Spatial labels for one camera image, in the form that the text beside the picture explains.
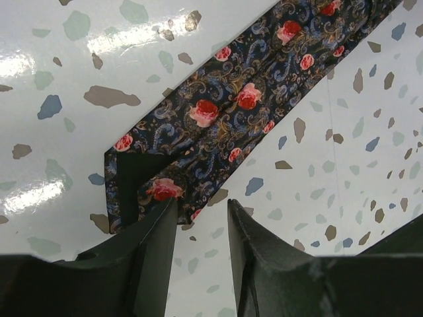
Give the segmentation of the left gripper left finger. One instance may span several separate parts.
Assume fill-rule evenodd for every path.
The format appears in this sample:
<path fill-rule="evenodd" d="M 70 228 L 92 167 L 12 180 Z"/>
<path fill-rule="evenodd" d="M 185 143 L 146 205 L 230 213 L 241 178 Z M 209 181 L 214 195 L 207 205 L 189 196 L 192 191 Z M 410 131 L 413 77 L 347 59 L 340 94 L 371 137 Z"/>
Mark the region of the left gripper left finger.
<path fill-rule="evenodd" d="M 73 261 L 1 256 L 2 316 L 164 316 L 175 199 Z"/>

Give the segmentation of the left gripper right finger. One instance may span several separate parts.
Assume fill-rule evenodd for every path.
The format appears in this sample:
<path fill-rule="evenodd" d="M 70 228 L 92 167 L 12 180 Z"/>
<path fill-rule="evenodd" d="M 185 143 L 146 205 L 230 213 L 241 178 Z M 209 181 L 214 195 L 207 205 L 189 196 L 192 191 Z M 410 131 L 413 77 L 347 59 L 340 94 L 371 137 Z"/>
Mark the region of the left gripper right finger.
<path fill-rule="evenodd" d="M 227 202 L 238 316 L 421 316 L 422 218 L 356 256 L 311 256 Z"/>

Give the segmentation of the navy floral paisley tie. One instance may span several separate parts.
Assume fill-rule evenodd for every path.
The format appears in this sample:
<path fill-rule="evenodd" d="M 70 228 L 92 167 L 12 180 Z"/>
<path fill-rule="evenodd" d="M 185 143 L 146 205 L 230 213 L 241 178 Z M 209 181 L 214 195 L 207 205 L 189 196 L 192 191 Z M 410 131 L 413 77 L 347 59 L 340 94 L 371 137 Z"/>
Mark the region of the navy floral paisley tie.
<path fill-rule="evenodd" d="M 290 110 L 397 1 L 279 1 L 104 155 L 109 231 L 174 198 L 191 223 Z"/>

